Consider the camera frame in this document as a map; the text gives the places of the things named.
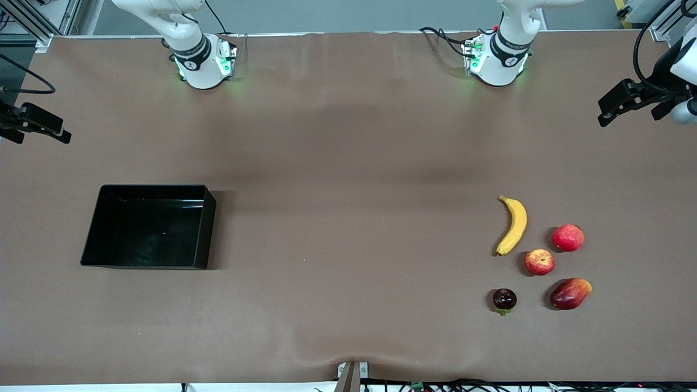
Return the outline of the black plastic box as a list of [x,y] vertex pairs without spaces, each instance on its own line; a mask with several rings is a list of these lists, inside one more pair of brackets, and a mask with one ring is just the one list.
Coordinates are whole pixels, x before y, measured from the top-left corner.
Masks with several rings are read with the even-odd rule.
[[81,265],[205,270],[216,207],[216,198],[204,185],[104,185]]

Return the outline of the yellow banana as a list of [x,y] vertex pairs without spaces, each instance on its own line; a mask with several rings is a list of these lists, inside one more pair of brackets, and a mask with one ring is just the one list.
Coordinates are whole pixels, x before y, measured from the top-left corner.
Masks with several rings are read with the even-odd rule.
[[501,195],[498,201],[505,205],[511,218],[507,233],[500,239],[494,251],[496,256],[504,256],[512,253],[520,243],[528,225],[528,212],[518,199]]

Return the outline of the aluminium profile frame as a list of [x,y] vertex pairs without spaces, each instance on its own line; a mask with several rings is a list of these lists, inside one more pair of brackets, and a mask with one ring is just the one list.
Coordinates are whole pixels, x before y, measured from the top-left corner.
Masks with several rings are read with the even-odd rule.
[[73,34],[85,0],[0,0],[0,47],[45,51],[53,38]]
[[648,32],[654,42],[672,46],[685,30],[697,23],[697,0],[670,0],[669,6],[650,25]]

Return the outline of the dark purple mangosteen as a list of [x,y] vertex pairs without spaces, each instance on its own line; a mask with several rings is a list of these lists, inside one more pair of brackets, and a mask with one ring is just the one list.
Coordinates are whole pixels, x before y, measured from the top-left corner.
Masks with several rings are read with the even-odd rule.
[[497,289],[491,295],[491,303],[495,311],[502,317],[505,317],[517,305],[517,296],[510,289]]

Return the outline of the red yellow striped apple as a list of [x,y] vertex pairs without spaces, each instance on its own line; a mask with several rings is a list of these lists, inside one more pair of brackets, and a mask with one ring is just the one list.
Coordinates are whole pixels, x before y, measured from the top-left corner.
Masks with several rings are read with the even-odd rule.
[[555,258],[546,249],[535,249],[526,253],[524,263],[527,271],[536,276],[544,276],[555,270]]

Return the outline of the plain red round fruit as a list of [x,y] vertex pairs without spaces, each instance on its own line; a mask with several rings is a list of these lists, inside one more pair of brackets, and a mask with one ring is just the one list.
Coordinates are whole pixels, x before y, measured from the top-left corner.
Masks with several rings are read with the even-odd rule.
[[551,234],[551,243],[560,252],[575,252],[584,245],[585,234],[577,225],[562,225]]

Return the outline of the brown table cover mat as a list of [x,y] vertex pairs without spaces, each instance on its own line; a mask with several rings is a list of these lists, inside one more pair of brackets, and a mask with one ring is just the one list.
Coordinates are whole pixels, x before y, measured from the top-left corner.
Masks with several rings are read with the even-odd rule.
[[[30,69],[65,145],[0,142],[0,385],[372,377],[697,381],[697,127],[597,123],[632,30],[542,32],[491,88],[419,33],[237,39],[197,91],[155,38],[60,38]],[[100,188],[203,184],[204,271],[81,265]],[[518,199],[528,225],[494,251]],[[560,252],[562,225],[585,234]],[[527,252],[555,270],[530,274]],[[573,310],[550,293],[592,292]],[[497,289],[517,305],[502,317]]]

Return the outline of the red orange mango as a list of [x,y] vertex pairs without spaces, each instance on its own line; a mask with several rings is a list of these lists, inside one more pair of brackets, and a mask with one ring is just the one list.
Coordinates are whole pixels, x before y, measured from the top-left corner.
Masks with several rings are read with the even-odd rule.
[[550,304],[558,310],[573,310],[582,305],[592,292],[592,285],[582,278],[568,278],[549,295]]

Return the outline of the metal clamp bracket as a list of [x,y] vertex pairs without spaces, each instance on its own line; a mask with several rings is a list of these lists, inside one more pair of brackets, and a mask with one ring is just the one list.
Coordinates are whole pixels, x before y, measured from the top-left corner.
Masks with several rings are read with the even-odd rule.
[[369,377],[368,362],[344,362],[338,366],[338,375],[333,392],[369,392],[363,383]]

